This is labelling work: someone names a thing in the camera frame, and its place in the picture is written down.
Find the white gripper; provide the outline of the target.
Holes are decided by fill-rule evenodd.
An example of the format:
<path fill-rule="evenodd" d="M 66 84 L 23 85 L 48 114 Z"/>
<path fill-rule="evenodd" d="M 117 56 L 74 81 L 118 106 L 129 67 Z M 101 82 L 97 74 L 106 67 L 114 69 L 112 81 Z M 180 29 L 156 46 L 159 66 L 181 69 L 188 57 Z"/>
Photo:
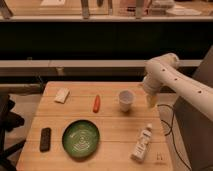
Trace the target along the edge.
<path fill-rule="evenodd" d="M 160 92 L 163 84 L 157 79 L 147 75 L 142 81 L 142 88 L 146 92 L 147 107 L 153 108 L 157 103 L 157 94 Z"/>

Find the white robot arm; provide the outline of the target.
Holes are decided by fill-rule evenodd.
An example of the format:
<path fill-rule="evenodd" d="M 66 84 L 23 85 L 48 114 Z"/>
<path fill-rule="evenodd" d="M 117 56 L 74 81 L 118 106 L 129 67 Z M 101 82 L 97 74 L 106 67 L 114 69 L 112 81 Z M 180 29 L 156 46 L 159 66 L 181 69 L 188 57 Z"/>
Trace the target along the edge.
<path fill-rule="evenodd" d="M 213 88 L 180 73 L 177 70 L 179 63 L 174 53 L 146 62 L 142 88 L 148 107 L 152 108 L 156 104 L 157 93 L 163 86 L 168 86 L 213 122 Z"/>

